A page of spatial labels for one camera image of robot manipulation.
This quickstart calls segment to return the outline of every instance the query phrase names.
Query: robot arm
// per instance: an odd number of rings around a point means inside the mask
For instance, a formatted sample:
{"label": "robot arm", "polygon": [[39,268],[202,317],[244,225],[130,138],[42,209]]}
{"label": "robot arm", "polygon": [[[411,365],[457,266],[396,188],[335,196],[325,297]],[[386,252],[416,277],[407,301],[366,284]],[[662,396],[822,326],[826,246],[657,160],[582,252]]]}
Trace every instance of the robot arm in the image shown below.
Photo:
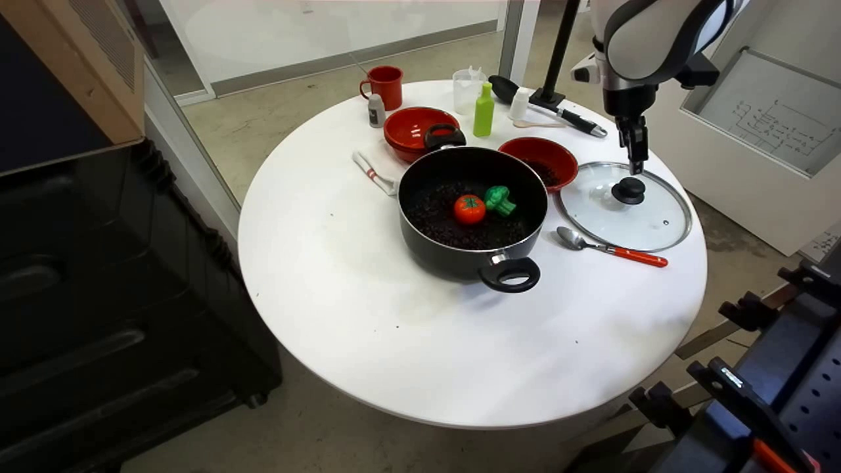
{"label": "robot arm", "polygon": [[[592,0],[604,109],[614,114],[630,174],[649,157],[645,109],[657,83],[678,75],[750,0]],[[617,188],[626,203],[636,188]]]}

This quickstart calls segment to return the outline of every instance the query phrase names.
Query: glass lid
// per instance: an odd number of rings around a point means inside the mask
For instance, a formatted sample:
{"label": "glass lid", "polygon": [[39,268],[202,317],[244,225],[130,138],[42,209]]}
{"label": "glass lid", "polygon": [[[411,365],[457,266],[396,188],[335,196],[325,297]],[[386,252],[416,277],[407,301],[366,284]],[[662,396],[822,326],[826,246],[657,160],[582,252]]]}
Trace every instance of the glass lid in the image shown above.
{"label": "glass lid", "polygon": [[588,237],[630,246],[675,246],[691,222],[689,203],[659,175],[629,162],[584,162],[576,181],[559,188],[567,218]]}

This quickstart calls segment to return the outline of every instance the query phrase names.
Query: red cup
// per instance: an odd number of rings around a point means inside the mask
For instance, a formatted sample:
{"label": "red cup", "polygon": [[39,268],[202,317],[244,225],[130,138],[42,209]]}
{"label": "red cup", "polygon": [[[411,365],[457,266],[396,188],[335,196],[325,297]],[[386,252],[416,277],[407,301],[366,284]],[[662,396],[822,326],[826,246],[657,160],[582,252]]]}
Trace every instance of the red cup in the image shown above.
{"label": "red cup", "polygon": [[369,100],[371,91],[383,96],[386,109],[399,107],[403,104],[403,71],[394,66],[371,68],[369,75],[360,82],[360,95]]}

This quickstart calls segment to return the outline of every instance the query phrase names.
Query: table top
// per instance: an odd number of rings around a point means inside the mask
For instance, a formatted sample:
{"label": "table top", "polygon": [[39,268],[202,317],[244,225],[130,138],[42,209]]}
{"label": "table top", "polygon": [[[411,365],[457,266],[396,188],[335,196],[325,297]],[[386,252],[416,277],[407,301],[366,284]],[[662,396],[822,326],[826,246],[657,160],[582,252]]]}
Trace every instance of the table top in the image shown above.
{"label": "table top", "polygon": [[[450,82],[406,83],[406,104],[453,107]],[[498,104],[495,134],[562,142],[582,162],[626,160],[614,126],[608,138],[576,129],[515,129]],[[378,174],[399,162],[369,126],[366,100],[349,96],[294,129],[260,164],[240,218],[240,259],[249,297],[279,342],[316,376],[386,411],[453,428],[512,428],[599,406],[659,367],[685,335],[708,285],[708,246],[697,212],[689,237],[649,268],[595,250],[571,252],[554,229],[571,222],[550,195],[530,250],[541,280],[500,294],[480,280],[420,271],[399,231],[399,203],[353,162]],[[659,157],[646,171],[682,184]]]}

